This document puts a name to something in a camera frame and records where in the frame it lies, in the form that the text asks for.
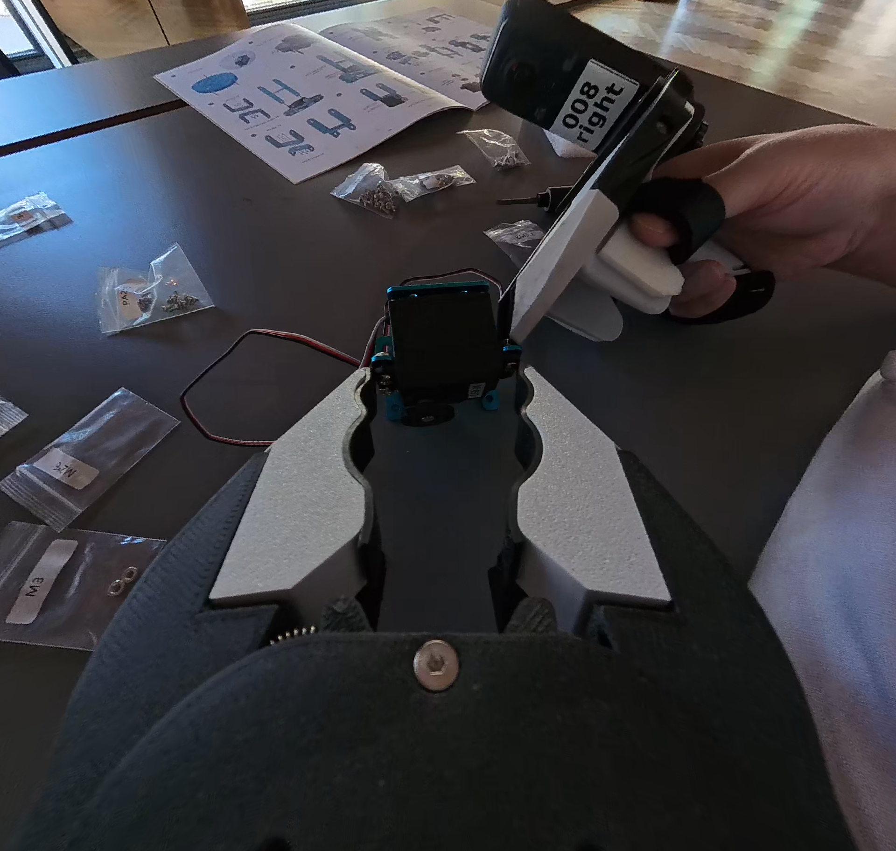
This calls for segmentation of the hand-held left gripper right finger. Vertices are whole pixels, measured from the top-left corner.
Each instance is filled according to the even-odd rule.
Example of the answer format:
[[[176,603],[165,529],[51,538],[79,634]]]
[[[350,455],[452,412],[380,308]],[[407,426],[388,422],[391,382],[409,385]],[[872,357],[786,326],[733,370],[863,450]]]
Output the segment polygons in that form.
[[[582,631],[595,604],[672,601],[616,444],[534,368],[516,379],[514,454],[500,553],[500,628],[523,598]]]

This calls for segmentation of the assembly instruction booklet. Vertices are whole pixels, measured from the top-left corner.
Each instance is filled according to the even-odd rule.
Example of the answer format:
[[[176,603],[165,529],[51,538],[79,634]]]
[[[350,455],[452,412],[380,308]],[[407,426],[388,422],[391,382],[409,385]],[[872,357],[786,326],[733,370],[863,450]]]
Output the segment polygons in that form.
[[[484,106],[493,31],[438,7],[319,32],[284,22],[156,79],[301,183],[432,114]]]

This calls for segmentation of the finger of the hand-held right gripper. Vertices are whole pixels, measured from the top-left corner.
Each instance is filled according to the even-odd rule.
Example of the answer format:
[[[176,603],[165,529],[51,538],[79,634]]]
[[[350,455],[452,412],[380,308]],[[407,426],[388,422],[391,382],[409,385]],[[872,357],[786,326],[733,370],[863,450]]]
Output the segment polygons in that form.
[[[547,316],[593,342],[614,341],[623,330],[615,301],[603,289],[587,284],[567,285]]]
[[[616,205],[595,183],[581,188],[501,299],[500,321],[509,338],[523,342],[548,317],[567,285],[585,284],[576,275],[595,256],[618,218]]]

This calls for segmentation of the clear bag of tiny screws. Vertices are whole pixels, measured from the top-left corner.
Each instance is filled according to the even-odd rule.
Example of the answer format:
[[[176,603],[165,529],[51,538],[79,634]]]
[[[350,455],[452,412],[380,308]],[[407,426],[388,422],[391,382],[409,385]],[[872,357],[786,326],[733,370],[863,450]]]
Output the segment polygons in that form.
[[[175,243],[147,271],[100,267],[96,292],[99,329],[104,335],[209,309],[211,296],[182,247]]]

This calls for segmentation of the person's right forearm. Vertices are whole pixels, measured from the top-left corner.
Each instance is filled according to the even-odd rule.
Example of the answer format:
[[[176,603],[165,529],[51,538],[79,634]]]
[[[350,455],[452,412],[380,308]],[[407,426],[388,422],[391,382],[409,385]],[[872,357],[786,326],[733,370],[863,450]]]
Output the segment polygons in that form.
[[[863,274],[895,286],[895,130],[882,131],[869,167],[868,216],[860,252]]]

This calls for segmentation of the clear bag with two nuts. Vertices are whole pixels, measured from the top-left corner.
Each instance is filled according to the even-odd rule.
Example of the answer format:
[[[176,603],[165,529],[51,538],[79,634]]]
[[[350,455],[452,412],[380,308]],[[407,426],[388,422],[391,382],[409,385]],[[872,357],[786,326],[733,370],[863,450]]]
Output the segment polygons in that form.
[[[165,544],[11,521],[1,533],[1,641],[93,651]]]

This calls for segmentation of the clear labelled bag of nuts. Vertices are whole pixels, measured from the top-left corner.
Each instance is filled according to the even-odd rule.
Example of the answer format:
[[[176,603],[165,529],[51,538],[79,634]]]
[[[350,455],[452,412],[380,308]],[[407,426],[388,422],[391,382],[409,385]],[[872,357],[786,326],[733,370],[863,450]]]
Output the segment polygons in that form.
[[[476,180],[459,164],[440,170],[405,175],[389,180],[390,188],[405,203],[441,190],[473,185]]]

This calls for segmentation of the crumpled clear bag of nuts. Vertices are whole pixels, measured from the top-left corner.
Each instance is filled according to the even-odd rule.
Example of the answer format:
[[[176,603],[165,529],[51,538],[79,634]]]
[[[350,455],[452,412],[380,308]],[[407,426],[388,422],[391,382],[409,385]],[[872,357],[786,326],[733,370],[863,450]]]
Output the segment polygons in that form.
[[[395,218],[402,203],[386,169],[378,162],[364,162],[330,193],[384,218]]]

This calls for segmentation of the blue servo bracket assembly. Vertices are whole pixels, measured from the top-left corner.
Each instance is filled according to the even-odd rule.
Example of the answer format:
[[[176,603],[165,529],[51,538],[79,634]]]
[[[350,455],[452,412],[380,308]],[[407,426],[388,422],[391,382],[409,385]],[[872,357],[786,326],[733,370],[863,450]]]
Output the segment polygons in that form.
[[[499,384],[516,375],[521,361],[503,306],[502,286],[477,270],[390,286],[382,327],[366,355],[385,419],[426,428],[452,420],[468,402],[497,411]]]

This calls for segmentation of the person's right hand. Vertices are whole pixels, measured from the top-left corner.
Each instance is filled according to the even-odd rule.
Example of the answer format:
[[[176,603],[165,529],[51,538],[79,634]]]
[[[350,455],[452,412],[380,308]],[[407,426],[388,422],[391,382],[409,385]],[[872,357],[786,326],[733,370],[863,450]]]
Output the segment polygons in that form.
[[[655,178],[701,180],[722,198],[720,243],[753,271],[791,280],[819,268],[863,274],[869,167],[887,128],[831,125],[716,143]]]

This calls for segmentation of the clear bag with orange part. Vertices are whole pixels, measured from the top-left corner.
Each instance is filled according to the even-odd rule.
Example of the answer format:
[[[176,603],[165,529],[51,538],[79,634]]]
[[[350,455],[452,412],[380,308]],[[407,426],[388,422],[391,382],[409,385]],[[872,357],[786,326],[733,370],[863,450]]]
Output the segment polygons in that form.
[[[1,247],[72,222],[45,192],[28,195],[1,209]]]

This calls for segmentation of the clear labelled flat bag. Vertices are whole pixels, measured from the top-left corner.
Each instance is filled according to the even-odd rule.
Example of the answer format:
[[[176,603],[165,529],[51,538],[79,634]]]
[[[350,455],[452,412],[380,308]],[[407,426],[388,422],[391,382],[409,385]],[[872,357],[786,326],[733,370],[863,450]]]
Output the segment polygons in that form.
[[[69,527],[180,421],[123,387],[20,464],[2,492],[52,530]]]

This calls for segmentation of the small clear bag of screws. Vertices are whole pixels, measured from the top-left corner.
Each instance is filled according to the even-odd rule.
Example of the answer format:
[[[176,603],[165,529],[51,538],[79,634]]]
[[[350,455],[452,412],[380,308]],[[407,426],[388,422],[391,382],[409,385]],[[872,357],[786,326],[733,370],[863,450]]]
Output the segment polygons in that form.
[[[517,269],[525,265],[545,236],[543,229],[529,220],[501,223],[485,230],[484,234],[507,255]]]

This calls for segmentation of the person's white t-shirt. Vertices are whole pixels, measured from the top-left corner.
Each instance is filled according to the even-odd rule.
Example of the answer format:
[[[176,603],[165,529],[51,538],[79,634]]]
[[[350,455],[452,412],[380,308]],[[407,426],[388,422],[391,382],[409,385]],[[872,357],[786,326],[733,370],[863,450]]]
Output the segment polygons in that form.
[[[895,352],[814,454],[750,588],[859,849],[895,848]]]

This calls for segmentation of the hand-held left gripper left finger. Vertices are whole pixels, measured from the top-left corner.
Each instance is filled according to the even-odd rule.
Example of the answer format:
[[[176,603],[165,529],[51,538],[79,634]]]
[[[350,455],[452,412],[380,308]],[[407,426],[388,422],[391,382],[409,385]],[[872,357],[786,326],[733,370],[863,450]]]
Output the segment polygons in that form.
[[[303,626],[324,608],[357,598],[378,619],[385,555],[373,489],[377,398],[360,368],[269,448],[210,600],[280,603]]]

